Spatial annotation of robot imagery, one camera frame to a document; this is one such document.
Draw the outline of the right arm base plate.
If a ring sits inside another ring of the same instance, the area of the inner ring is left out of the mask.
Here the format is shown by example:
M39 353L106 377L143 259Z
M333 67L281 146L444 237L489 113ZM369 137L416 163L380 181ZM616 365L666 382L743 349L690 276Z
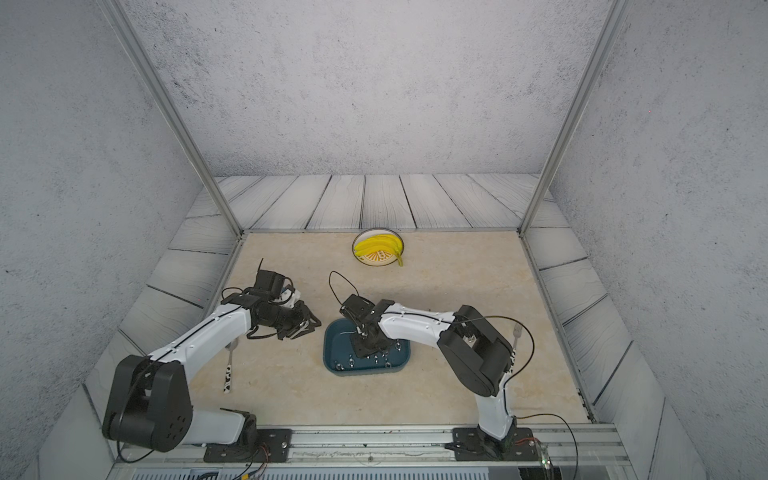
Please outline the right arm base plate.
M452 441L444 445L456 461L522 461L541 459L533 432L529 428L512 426L506 437L498 440L479 427L454 428Z

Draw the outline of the teal plastic storage box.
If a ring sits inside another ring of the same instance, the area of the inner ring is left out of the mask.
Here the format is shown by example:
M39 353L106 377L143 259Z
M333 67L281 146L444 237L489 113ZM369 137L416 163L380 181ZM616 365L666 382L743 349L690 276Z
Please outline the teal plastic storage box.
M325 331L322 360L325 368L340 377L396 373L404 369L411 357L410 343L398 340L384 352L359 356L352 338L355 325L347 319L332 322Z

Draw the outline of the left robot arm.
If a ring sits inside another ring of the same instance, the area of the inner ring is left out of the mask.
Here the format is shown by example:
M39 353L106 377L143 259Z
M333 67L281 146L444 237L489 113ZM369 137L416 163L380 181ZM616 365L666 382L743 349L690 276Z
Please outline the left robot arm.
M243 335L268 327L279 340L296 339L320 327L301 300L284 304L233 293L188 332L147 356L118 363L105 409L102 434L117 445L169 452L179 445L257 451L257 420L249 412L196 409L189 383L221 350Z

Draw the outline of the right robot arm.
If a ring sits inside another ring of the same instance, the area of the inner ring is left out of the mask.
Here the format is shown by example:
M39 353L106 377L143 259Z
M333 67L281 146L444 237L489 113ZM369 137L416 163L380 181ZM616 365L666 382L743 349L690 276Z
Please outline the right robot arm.
M399 341L438 349L459 382L475 395L479 430L498 442L509 436L515 417L505 387L513 376L515 350L475 308L427 312L352 294L340 313L355 326L351 343L358 357L383 353Z

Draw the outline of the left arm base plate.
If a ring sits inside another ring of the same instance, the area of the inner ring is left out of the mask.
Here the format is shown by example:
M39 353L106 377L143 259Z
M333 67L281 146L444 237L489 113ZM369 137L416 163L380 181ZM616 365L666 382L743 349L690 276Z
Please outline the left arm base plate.
M241 435L229 445L208 444L205 463L285 463L288 460L293 431L259 428Z

